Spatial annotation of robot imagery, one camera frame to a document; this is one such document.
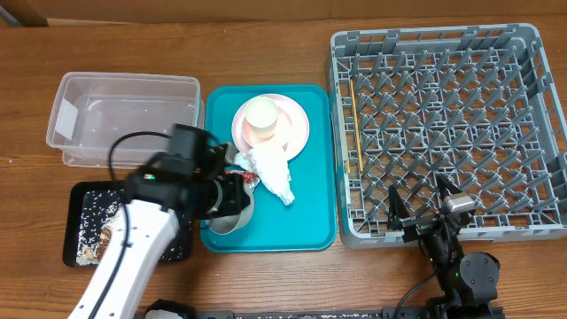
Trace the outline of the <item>red snack wrapper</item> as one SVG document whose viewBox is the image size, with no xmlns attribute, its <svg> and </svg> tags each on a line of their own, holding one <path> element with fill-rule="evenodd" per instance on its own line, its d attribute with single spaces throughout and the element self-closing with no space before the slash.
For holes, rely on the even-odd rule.
<svg viewBox="0 0 567 319">
<path fill-rule="evenodd" d="M 225 169 L 224 172 L 226 174 L 232 175 L 241 175 L 243 177 L 243 182 L 246 186 L 248 186 L 252 191 L 258 186 L 260 183 L 260 177 L 255 173 L 242 170 L 242 169 Z"/>
</svg>

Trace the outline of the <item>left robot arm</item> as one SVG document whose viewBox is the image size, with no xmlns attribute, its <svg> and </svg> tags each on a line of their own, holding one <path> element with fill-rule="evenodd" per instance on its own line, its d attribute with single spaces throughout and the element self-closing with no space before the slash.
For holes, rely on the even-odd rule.
<svg viewBox="0 0 567 319">
<path fill-rule="evenodd" d="M 239 216 L 253 204 L 231 143 L 203 151 L 158 152 L 124 183 L 110 242 L 72 318 L 131 318 L 160 256 L 185 222 Z"/>
</svg>

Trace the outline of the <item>white napkin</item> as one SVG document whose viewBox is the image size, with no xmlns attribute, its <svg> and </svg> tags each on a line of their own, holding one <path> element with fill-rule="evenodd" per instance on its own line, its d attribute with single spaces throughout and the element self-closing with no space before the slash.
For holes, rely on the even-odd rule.
<svg viewBox="0 0 567 319">
<path fill-rule="evenodd" d="M 248 152 L 235 155 L 234 163 L 256 174 L 264 186 L 289 206 L 295 199 L 291 191 L 291 172 L 281 145 L 258 144 Z"/>
</svg>

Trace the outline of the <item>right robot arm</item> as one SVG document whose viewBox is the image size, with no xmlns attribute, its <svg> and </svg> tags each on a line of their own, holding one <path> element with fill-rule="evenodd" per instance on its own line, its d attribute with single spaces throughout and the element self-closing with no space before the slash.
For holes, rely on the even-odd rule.
<svg viewBox="0 0 567 319">
<path fill-rule="evenodd" d="M 440 207 L 435 215 L 411 217 L 395 186 L 388 189 L 387 227 L 401 230 L 406 243 L 416 241 L 429 259 L 432 273 L 414 285 L 393 310 L 393 318 L 503 318 L 497 299 L 501 264 L 490 253 L 465 253 L 458 235 L 476 212 L 475 200 L 445 175 L 437 174 Z M 411 310 L 406 300 L 429 280 L 438 280 L 442 295 L 430 298 L 423 307 Z"/>
</svg>

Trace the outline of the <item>grey bowl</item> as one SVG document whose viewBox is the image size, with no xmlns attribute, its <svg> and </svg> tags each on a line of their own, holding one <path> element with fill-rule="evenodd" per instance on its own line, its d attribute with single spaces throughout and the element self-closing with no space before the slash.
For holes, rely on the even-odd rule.
<svg viewBox="0 0 567 319">
<path fill-rule="evenodd" d="M 212 220 L 206 220 L 206 226 L 218 235 L 228 235 L 235 230 L 243 228 L 251 219 L 254 212 L 253 188 L 244 185 L 245 194 L 249 196 L 250 204 L 246 206 L 240 214 L 230 215 Z"/>
</svg>

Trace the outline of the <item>white paper cup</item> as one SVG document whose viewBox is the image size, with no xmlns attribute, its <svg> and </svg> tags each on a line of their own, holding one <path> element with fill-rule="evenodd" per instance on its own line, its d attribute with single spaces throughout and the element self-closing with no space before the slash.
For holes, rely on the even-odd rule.
<svg viewBox="0 0 567 319">
<path fill-rule="evenodd" d="M 253 97 L 245 105 L 245 120 L 259 138 L 275 134 L 278 118 L 279 107 L 270 97 Z"/>
</svg>

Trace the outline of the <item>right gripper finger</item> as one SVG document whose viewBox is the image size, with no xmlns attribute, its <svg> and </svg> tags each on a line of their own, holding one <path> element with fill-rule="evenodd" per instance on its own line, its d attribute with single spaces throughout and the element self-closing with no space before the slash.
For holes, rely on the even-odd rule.
<svg viewBox="0 0 567 319">
<path fill-rule="evenodd" d="M 441 173 L 436 174 L 435 178 L 438 184 L 439 198 L 442 201 L 442 206 L 444 208 L 454 208 L 453 184 Z"/>
<path fill-rule="evenodd" d="M 397 192 L 394 185 L 390 185 L 388 189 L 389 196 L 389 211 L 388 211 L 388 221 L 397 222 L 401 219 L 406 219 L 410 216 L 404 201 Z"/>
</svg>

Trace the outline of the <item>brown food scrap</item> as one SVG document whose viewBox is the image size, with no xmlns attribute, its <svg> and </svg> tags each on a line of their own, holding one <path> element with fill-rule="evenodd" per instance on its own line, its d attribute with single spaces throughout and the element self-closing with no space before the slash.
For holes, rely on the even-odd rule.
<svg viewBox="0 0 567 319">
<path fill-rule="evenodd" d="M 82 248 L 82 253 L 87 264 L 98 264 L 110 244 L 113 235 L 113 226 L 104 226 L 99 235 L 98 241 L 91 241 Z"/>
</svg>

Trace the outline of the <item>white rice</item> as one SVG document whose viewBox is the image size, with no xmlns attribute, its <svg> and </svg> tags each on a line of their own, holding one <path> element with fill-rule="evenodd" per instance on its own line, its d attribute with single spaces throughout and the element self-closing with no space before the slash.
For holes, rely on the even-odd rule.
<svg viewBox="0 0 567 319">
<path fill-rule="evenodd" d="M 82 248 L 91 241 L 97 242 L 104 226 L 113 226 L 114 230 L 116 223 L 123 220 L 117 215 L 121 193 L 122 190 L 102 190 L 87 191 L 84 194 L 79 214 L 75 256 L 75 262 L 79 266 L 97 265 L 86 263 Z"/>
</svg>

